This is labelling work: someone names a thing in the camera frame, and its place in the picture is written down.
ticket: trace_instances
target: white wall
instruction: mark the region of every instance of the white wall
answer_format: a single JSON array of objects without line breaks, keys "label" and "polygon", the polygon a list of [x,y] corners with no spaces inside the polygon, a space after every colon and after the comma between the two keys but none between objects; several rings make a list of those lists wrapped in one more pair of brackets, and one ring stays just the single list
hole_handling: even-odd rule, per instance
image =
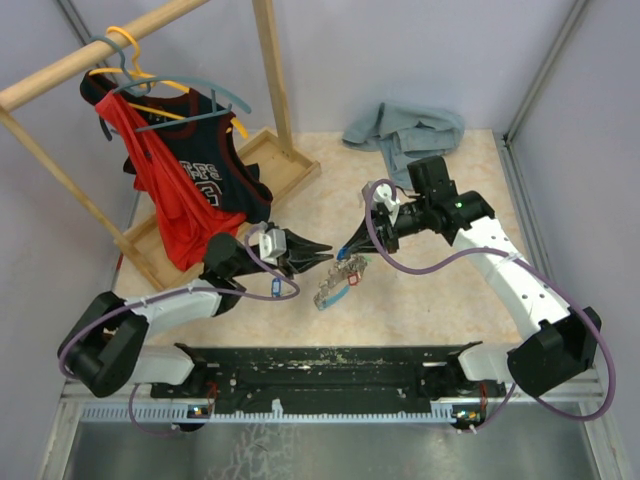
[{"label": "white wall", "polygon": [[[78,48],[49,0],[0,15],[0,88]],[[131,210],[120,145],[107,145],[70,80],[14,112],[120,226]],[[0,476],[35,478],[63,378],[56,350],[117,260],[106,230],[0,126]]]},{"label": "white wall", "polygon": [[[162,0],[75,0],[104,33]],[[571,0],[276,0],[294,129],[341,131],[395,99],[444,107],[504,132]],[[273,124],[249,0],[215,0],[141,42],[151,72],[205,76]]]},{"label": "white wall", "polygon": [[558,281],[602,317],[613,412],[640,477],[638,18],[638,2],[592,2],[515,151]]}]

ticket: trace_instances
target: grey towel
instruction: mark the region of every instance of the grey towel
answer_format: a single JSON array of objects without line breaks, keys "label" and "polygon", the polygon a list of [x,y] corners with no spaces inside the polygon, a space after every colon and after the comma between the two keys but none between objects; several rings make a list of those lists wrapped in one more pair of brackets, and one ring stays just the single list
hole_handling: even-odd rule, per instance
[{"label": "grey towel", "polygon": [[464,121],[454,113],[382,102],[353,122],[342,141],[358,150],[380,149],[389,177],[396,185],[411,190],[407,164],[450,152],[460,145],[463,134]]}]

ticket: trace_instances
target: beige floor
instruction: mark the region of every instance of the beige floor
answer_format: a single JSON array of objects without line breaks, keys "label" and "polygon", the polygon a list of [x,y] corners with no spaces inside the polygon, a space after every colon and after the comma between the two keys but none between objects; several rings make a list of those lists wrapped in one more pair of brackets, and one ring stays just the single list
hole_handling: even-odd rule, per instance
[{"label": "beige floor", "polygon": [[[379,153],[350,150],[339,133],[296,135],[296,144],[322,164],[322,175],[273,215],[281,227],[334,246],[349,239],[363,218],[360,189],[385,177]],[[458,191],[479,191],[496,210],[508,235],[523,250],[520,232],[500,159],[489,130],[468,131],[460,147],[447,156]],[[149,212],[148,198],[140,211]],[[453,253],[430,232],[401,241],[395,258],[409,266],[436,263]],[[394,270],[378,256],[360,285],[320,312],[313,304],[318,283],[329,264],[300,275],[302,293],[287,302],[241,300],[230,312],[195,320],[163,333],[155,344],[191,346],[438,345],[470,341],[515,342],[517,331],[506,309],[471,264],[459,260],[440,272],[414,277]],[[242,277],[248,291],[269,294],[271,277]],[[117,282],[121,296],[153,292],[125,261]]]}]

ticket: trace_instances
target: wooden rack base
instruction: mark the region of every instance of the wooden rack base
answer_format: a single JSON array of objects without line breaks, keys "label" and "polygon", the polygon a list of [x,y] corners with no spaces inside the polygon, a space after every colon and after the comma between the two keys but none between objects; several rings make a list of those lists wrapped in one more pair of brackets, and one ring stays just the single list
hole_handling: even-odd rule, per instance
[{"label": "wooden rack base", "polygon": [[[320,164],[297,148],[293,147],[291,155],[284,153],[278,137],[268,128],[263,128],[245,143],[238,150],[238,155],[245,165],[260,165],[260,181],[273,193],[272,212],[320,174]],[[242,238],[250,226],[243,224],[238,230],[238,238]],[[124,232],[124,237],[127,244],[139,252],[138,255],[127,255],[123,248],[126,245],[118,239],[115,240],[116,245],[156,290],[179,287],[202,273],[201,263],[182,272],[167,258],[155,214]],[[152,268],[140,268],[141,255]]]}]

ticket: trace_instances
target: red cloth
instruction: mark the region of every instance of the red cloth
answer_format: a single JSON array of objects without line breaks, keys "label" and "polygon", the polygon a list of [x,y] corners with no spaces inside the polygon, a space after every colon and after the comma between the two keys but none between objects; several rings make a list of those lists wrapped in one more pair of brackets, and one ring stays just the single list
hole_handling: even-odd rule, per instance
[{"label": "red cloth", "polygon": [[215,234],[236,234],[246,215],[212,207],[155,131],[135,132],[147,123],[120,95],[109,92],[96,112],[122,136],[136,167],[134,187],[155,203],[164,249],[176,267],[201,262]]}]

